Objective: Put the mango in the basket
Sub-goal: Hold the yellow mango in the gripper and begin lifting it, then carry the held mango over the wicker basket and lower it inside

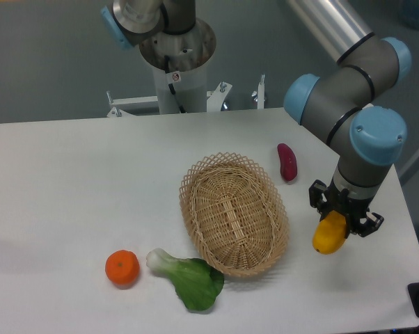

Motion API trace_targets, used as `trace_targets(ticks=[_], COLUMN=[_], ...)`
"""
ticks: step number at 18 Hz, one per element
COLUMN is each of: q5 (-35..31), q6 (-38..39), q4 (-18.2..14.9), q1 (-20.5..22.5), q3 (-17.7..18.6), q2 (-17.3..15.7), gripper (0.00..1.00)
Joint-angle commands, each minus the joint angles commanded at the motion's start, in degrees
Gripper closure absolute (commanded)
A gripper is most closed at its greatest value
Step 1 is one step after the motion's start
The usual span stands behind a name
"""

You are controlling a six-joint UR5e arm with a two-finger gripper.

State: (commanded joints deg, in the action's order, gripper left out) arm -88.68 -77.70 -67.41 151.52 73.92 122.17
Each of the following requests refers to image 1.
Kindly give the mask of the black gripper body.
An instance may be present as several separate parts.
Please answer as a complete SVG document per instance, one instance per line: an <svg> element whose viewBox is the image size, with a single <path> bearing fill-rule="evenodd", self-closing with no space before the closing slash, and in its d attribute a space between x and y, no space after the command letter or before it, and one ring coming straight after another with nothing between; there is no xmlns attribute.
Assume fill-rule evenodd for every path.
<svg viewBox="0 0 419 334"><path fill-rule="evenodd" d="M349 196L347 189L338 190L335 184L330 184L324 192L326 204L320 209L321 219L335 211L343 215L348 226L359 226L361 219L366 217L370 199L355 199Z"/></svg>

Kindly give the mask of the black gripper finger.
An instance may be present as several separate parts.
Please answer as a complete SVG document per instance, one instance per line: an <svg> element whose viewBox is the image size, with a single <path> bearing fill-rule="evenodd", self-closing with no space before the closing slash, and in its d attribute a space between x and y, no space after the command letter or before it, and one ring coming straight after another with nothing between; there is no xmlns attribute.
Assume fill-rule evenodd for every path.
<svg viewBox="0 0 419 334"><path fill-rule="evenodd" d="M315 180L309 190L310 206L315 208L321 218L325 218L330 210L328 201L328 187L320 180Z"/></svg>
<svg viewBox="0 0 419 334"><path fill-rule="evenodd" d="M364 217L351 215L348 220L349 233L367 237L376 232L384 222L384 217L375 212L366 212Z"/></svg>

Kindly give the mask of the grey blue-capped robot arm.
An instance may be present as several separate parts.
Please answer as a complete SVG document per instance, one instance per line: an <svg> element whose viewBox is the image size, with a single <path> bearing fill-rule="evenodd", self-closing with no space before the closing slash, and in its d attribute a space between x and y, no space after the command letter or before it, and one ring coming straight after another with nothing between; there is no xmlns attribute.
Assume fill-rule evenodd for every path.
<svg viewBox="0 0 419 334"><path fill-rule="evenodd" d="M309 189L321 216L317 233L366 237L383 223L369 206L406 139L403 118L373 100L409 73L411 53L395 38L378 38L346 1L291 1L290 8L338 64L327 78L299 77L283 101L339 156L331 183ZM153 69L161 113L209 111L205 66L216 38L193 1L113 1L101 16L116 42L138 47Z"/></svg>

